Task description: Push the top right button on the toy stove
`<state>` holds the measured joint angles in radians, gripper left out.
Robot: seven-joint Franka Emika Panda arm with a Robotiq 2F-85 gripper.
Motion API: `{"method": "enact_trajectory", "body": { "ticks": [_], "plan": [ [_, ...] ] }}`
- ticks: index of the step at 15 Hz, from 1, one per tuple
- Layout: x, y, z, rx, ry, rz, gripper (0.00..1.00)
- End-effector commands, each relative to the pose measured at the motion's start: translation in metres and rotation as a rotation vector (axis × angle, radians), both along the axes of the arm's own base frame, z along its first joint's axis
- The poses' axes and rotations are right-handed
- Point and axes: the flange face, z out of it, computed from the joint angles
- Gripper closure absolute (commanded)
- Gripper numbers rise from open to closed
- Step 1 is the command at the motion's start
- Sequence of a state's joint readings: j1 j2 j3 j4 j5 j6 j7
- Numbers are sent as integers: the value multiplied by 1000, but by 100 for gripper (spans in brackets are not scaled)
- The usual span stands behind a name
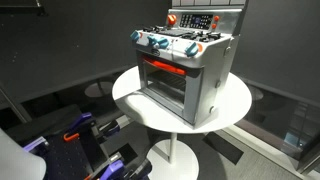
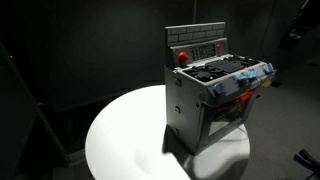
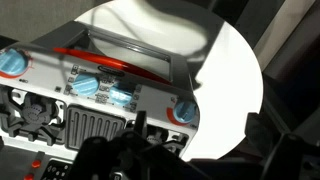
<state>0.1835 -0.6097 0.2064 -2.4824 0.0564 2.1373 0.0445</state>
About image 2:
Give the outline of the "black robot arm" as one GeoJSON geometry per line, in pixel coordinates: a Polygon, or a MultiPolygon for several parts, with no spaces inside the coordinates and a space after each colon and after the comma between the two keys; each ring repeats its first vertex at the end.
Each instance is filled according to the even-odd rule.
{"type": "Polygon", "coordinates": [[[279,48],[291,51],[302,37],[320,24],[320,0],[306,0],[281,39],[279,48]]]}

